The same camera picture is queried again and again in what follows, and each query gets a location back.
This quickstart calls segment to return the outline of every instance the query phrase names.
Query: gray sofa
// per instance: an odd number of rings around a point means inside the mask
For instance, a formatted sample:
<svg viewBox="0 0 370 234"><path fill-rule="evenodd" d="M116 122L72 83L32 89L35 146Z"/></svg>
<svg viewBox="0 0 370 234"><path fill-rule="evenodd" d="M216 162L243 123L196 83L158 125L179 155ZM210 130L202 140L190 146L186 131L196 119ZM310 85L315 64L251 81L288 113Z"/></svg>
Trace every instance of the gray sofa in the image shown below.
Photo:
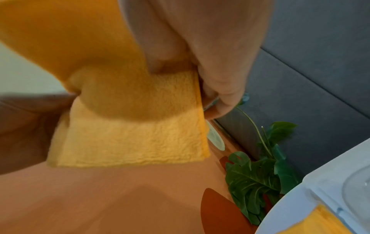
<svg viewBox="0 0 370 234"><path fill-rule="evenodd" d="M247 91L241 108L258 126L299 125L282 146L303 175L370 138L370 3L277 0ZM257 157L244 116L218 122Z"/></svg>

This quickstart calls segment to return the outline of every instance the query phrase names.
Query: hand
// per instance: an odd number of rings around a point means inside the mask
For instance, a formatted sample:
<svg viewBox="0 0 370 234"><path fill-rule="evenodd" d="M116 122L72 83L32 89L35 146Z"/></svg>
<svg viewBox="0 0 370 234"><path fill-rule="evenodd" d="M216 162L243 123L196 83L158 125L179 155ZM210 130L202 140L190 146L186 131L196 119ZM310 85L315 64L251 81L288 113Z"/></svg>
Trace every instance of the hand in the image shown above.
<svg viewBox="0 0 370 234"><path fill-rule="evenodd" d="M0 175L46 160L54 129L74 96L0 96Z"/></svg>
<svg viewBox="0 0 370 234"><path fill-rule="evenodd" d="M151 72L188 56L203 79L206 119L221 117L242 97L267 31L272 0L119 0Z"/></svg>

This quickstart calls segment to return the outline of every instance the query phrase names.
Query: yellow towel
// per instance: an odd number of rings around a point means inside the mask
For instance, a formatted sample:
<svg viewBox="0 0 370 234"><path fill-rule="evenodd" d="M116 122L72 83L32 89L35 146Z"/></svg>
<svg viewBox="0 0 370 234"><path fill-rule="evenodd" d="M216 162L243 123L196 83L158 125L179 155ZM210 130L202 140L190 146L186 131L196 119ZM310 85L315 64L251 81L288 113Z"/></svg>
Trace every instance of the yellow towel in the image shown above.
<svg viewBox="0 0 370 234"><path fill-rule="evenodd" d="M50 165L209 156L196 70L178 62L150 75L117 0L0 0L0 41L79 94L54 133Z"/></svg>
<svg viewBox="0 0 370 234"><path fill-rule="evenodd" d="M279 234L352 234L323 205L318 205L302 222Z"/></svg>

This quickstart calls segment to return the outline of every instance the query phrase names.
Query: yellow napkin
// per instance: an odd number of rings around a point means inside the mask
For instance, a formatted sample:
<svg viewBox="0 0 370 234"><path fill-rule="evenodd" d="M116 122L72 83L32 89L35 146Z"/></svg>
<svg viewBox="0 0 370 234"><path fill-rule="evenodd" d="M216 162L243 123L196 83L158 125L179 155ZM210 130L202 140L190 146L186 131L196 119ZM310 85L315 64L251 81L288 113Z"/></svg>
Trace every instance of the yellow napkin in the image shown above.
<svg viewBox="0 0 370 234"><path fill-rule="evenodd" d="M117 0L0 0L0 41L79 96L52 166L185 163L209 156L196 70L150 75Z"/></svg>
<svg viewBox="0 0 370 234"><path fill-rule="evenodd" d="M302 222L279 234L352 234L325 206L317 206Z"/></svg>

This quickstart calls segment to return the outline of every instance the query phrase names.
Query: plant stem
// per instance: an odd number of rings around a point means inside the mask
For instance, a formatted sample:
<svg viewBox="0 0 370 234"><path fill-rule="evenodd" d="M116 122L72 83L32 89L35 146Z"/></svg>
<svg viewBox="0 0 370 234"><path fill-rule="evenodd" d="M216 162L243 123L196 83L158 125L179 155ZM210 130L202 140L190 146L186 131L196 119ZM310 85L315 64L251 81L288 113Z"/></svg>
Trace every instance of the plant stem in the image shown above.
<svg viewBox="0 0 370 234"><path fill-rule="evenodd" d="M270 141L269 141L269 139L267 138L267 134L266 134L266 132L265 132L265 129L264 129L264 127L263 127L263 126L261 126L261 129L262 129L263 135L264 135L264 136L265 136L265 138L266 138L267 146L269 147L269 150L271 151L271 155L272 155L272 157L274 157L274 155L272 154L272 148L271 148L271 145L270 145Z"/></svg>
<svg viewBox="0 0 370 234"><path fill-rule="evenodd" d="M261 136L261 134L259 133L259 130L258 130L258 128L257 128L257 126L256 126L256 124L253 122L253 120L244 112L244 111L242 111L242 109L240 109L239 107L236 107L236 109L238 109L241 113L243 113L248 119L249 119L249 121L253 124L253 126L254 126L254 128L256 129L256 131L257 131L257 134L258 134L258 137L259 137L259 139L261 140L261 142L262 142L262 144L263 144L263 146L265 147L265 149L266 149L266 151L269 153L269 155L271 156L271 157L273 157L272 156L272 154L271 154L271 152L270 152L270 150L267 148L267 146L266 146L266 144L265 144L265 142L264 142L264 140L262 139L262 136Z"/></svg>

